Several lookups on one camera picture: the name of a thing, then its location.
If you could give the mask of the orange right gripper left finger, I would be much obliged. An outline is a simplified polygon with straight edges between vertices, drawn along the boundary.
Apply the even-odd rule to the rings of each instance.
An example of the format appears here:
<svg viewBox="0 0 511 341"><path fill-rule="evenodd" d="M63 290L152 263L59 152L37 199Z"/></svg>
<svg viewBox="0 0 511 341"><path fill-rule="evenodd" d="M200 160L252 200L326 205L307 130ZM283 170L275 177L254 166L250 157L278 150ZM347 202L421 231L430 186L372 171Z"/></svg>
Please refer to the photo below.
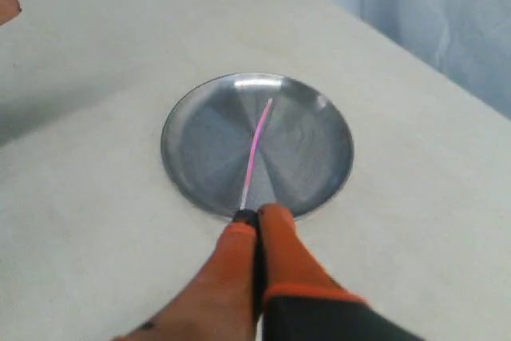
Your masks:
<svg viewBox="0 0 511 341"><path fill-rule="evenodd" d="M257 214L235 213L202 268L166 306L117 340L253 340Z"/></svg>

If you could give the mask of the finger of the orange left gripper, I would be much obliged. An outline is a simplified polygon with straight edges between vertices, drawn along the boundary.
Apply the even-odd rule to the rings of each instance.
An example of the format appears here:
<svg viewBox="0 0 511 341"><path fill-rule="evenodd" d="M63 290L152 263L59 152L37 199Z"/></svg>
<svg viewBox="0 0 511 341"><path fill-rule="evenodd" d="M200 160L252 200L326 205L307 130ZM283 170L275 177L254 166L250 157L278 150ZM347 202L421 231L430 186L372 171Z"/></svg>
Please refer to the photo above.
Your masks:
<svg viewBox="0 0 511 341"><path fill-rule="evenodd" d="M4 25L21 13L18 0L0 0L0 25Z"/></svg>

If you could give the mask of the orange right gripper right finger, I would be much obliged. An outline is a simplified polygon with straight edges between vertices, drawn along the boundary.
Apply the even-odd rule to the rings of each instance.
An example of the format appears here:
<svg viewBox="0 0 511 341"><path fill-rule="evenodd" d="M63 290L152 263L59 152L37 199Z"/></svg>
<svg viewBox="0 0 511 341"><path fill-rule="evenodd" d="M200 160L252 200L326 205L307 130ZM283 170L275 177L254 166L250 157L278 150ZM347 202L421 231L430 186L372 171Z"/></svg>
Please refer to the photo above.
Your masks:
<svg viewBox="0 0 511 341"><path fill-rule="evenodd" d="M299 239L291 212L259 210L267 286L265 340L417 340L332 279Z"/></svg>

